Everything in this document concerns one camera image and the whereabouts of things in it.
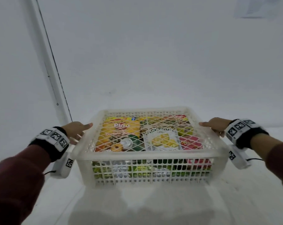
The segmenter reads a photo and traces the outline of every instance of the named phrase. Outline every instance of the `black cable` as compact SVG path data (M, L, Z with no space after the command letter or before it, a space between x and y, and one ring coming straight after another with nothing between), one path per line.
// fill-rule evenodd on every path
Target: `black cable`
M56 173L56 170L51 170L49 172L46 172L44 175L48 174L48 173Z
M250 161L250 160L262 160L262 159L259 159L259 158L251 158L251 159L246 159L247 161Z

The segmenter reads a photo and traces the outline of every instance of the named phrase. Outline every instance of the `translucent plastic crate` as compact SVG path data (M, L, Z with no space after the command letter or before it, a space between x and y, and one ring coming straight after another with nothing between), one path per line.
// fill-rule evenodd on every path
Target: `translucent plastic crate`
M200 121L188 107L103 110L72 158L89 186L208 184L225 168L228 148Z

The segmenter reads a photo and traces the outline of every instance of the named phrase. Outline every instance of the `person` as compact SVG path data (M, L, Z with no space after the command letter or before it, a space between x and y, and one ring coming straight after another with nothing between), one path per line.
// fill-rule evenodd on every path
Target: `person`
M210 127L218 136L224 137L225 129L232 122L215 117L208 122L200 122L199 125ZM71 122L59 129L66 133L70 143L76 144L72 138L80 140L83 131L91 126L92 123L83 125L80 122ZM283 142L266 133L256 134L248 140L249 147L283 183ZM16 156L0 162L0 225L21 224L32 212L42 189L43 171L53 159L46 146L41 147L34 142Z

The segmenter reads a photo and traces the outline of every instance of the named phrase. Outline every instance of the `sleeve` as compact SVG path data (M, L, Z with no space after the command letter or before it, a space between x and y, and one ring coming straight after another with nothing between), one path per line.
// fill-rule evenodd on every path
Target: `sleeve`
M283 143L276 145L269 152L266 167L282 180L283 184Z
M21 224L32 212L49 164L48 153L37 145L0 162L0 225Z

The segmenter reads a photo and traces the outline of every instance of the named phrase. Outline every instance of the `white snack package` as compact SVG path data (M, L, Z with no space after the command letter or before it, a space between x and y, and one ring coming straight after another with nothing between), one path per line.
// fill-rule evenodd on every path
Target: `white snack package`
M280 0L238 0L234 18L274 18Z
M177 130L171 128L151 128L143 133L143 138L147 151L169 151L182 149L178 139Z

